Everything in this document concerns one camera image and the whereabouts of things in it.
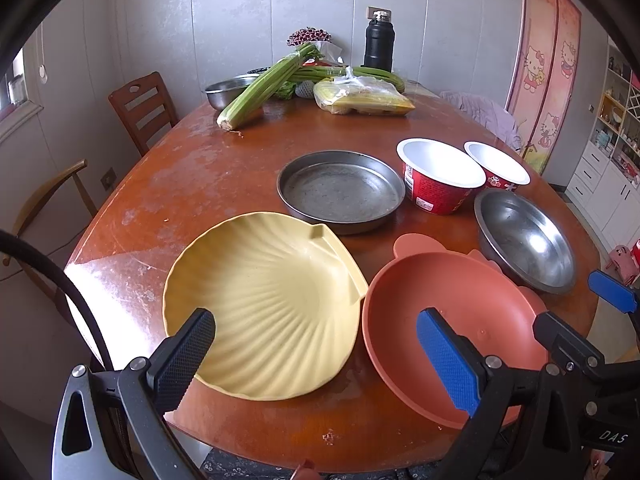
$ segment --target pink door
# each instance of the pink door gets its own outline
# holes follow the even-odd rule
[[[580,11],[570,0],[526,0],[520,60],[508,110],[521,155],[542,173],[569,104],[580,41]]]

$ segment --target purple cloth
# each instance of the purple cloth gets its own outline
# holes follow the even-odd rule
[[[470,115],[476,123],[482,124],[512,150],[519,152],[522,148],[522,139],[518,135],[518,125],[515,119],[507,110],[491,99],[481,95],[449,90],[440,92],[440,97],[458,110]]]

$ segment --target wooden table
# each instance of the wooden table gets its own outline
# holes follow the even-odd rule
[[[396,171],[402,139],[429,137],[463,148],[480,140],[509,152],[491,133],[450,105],[412,96],[407,118],[332,116],[313,101],[265,106],[264,117],[242,133],[217,128],[205,104],[183,119],[124,178],[76,247],[66,273],[97,318],[114,366],[149,356],[164,337],[162,290],[180,252],[201,232],[250,211],[286,212],[276,192],[280,169],[317,150],[355,150]],[[596,296],[586,283],[599,267],[598,251],[560,197],[530,168],[531,184],[518,193],[533,200],[566,234],[577,263],[577,284],[563,296],[543,295],[546,306],[586,335]],[[435,216],[405,201],[395,219],[342,241],[370,282],[392,259],[399,235],[419,232],[448,249],[478,247],[472,204]],[[86,327],[80,328],[91,342]],[[207,444],[237,455],[295,467],[305,458],[320,471],[399,468],[440,458],[456,431],[440,428],[406,407],[376,373],[359,335],[353,353],[328,384],[303,397],[252,402],[193,381],[166,419]]]

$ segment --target green vegetable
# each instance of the green vegetable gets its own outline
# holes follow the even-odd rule
[[[327,77],[336,77],[346,74],[346,69],[342,66],[302,66],[297,69],[293,75],[289,77],[289,81],[301,82],[310,80],[314,83],[322,81]],[[404,81],[391,72],[380,70],[379,68],[370,68],[367,66],[354,66],[354,76],[373,76],[377,79],[387,81],[396,87],[398,92],[404,92]]]
[[[276,90],[276,93],[274,95],[278,99],[287,100],[293,97],[293,94],[295,91],[296,91],[296,83],[293,83],[291,81],[285,81],[284,83],[282,83],[280,88]]]
[[[309,59],[320,59],[318,49],[311,43],[303,43],[296,52],[283,57],[263,74],[260,74],[244,92],[236,97],[218,116],[218,126],[223,130],[235,130],[244,123],[251,112],[276,93],[282,83]]]

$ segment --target window sill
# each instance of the window sill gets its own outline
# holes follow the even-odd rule
[[[7,117],[2,119],[0,121],[0,144],[42,109],[42,106],[39,104],[32,101],[25,101],[7,115]]]

